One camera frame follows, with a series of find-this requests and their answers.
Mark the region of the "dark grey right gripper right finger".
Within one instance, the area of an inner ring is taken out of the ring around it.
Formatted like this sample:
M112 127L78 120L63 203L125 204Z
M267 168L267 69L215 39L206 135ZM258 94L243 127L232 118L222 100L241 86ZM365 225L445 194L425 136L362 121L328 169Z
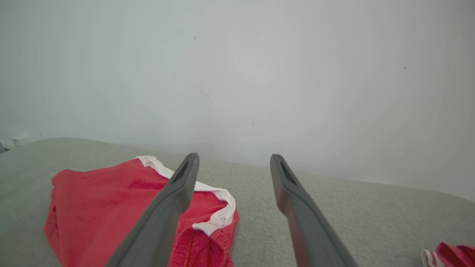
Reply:
M280 154L270 158L275 201L286 216L299 267L356 267L357 263Z

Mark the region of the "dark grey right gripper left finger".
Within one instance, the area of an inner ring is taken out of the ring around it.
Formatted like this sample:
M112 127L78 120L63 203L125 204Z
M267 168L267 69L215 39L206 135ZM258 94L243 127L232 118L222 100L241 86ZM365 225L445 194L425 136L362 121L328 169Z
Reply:
M166 267L180 216L194 194L200 158L188 154L110 257L108 267Z

